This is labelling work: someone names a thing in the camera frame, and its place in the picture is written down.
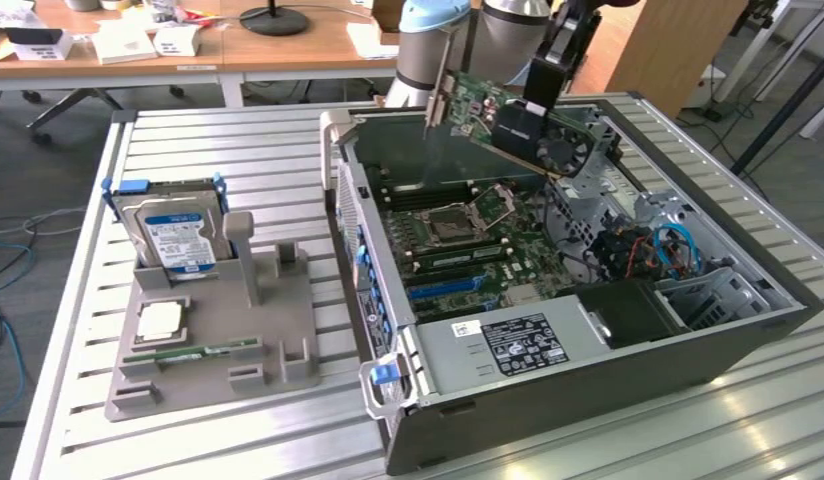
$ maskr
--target floor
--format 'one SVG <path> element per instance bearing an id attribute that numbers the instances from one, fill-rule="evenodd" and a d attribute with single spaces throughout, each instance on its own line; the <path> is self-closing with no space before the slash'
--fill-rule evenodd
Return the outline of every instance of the floor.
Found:
<path id="1" fill-rule="evenodd" d="M 730 71 L 750 38 L 753 38 L 753 32 L 745 31 L 741 38 L 727 40 L 717 58 L 717 65 L 722 70 Z M 770 58 L 771 48 L 766 49 L 763 56 L 758 59 L 743 84 L 758 73 L 762 62 Z M 810 60 L 799 60 L 799 64 L 791 69 L 793 72 L 799 73 L 790 73 L 779 88 L 774 90 L 770 99 L 753 106 L 755 118 L 742 120 L 726 140 L 726 145 L 734 155 L 741 155 L 747 148 L 813 66 Z M 367 87 L 360 82 L 348 82 L 348 86 L 350 100 L 367 98 Z M 294 82 L 256 85 L 254 90 L 258 95 L 247 103 L 259 101 L 259 95 L 282 103 L 294 103 L 299 100 L 304 84 L 298 86 L 296 91 L 294 87 Z M 174 98 L 164 87 L 120 90 L 112 93 L 123 105 L 134 109 L 223 106 L 219 87 L 191 85 L 186 87 L 186 90 L 188 96 L 184 99 Z M 64 93 L 43 92 L 46 103 L 58 101 Z M 742 98 L 747 101 L 749 95 L 743 95 Z M 312 102 L 343 100 L 342 82 L 330 80 L 315 82 L 310 99 Z M 790 119 L 787 127 L 777 135 L 769 149 L 799 127 L 823 103 L 824 82 Z M 48 148 L 42 148 L 29 142 L 24 124 L 35 118 L 43 107 L 43 105 L 28 104 L 19 92 L 7 92 L 0 102 L 0 217 L 29 216 L 59 208 L 83 206 L 94 193 L 92 182 L 98 158 L 112 112 L 100 101 L 87 99 L 52 125 L 48 125 L 46 131 L 54 135 L 55 144 Z M 682 118 L 691 123 L 702 121 L 689 112 Z M 723 134 L 731 122 L 733 119 L 727 119 L 719 124 L 709 125 Z M 715 144 L 717 139 L 706 127 L 691 128 L 689 131 L 707 148 Z M 718 157 L 730 162 L 729 156 L 719 152 L 721 149 L 717 151 Z M 795 137 L 761 168 L 755 178 L 774 205 L 824 247 L 824 126 L 815 141 Z M 33 191 L 19 193 L 27 188 Z M 42 229 L 68 228 L 80 220 L 80 215 L 59 217 L 43 225 Z M 0 228 L 8 228 L 7 225 L 9 224 L 1 223 Z M 25 242 L 28 238 L 24 235 L 5 235 L 0 237 L 0 240 Z M 76 233 L 40 237 L 35 246 L 36 264 L 32 273 L 11 288 L 0 292 L 0 311 L 15 326 L 28 370 L 33 377 L 38 377 L 44 361 L 75 243 Z M 8 261 L 11 255 L 13 255 L 12 251 L 0 249 L 0 266 Z M 12 349 L 4 345 L 0 350 L 0 406 L 12 398 L 17 381 Z M 25 418 L 32 394 L 33 388 L 29 387 L 21 403 L 0 417 L 1 421 Z M 20 428 L 0 429 L 0 480 L 9 477 L 21 434 Z"/>

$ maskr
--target warning label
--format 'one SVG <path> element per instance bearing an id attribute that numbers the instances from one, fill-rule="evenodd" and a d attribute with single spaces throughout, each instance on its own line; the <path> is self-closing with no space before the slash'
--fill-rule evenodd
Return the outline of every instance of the warning label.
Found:
<path id="1" fill-rule="evenodd" d="M 202 235 L 200 214 L 148 217 L 146 225 L 166 268 L 183 273 L 211 269 L 216 258 L 211 240 Z"/>
<path id="2" fill-rule="evenodd" d="M 482 328 L 498 367 L 507 376 L 570 360 L 542 313 Z"/>

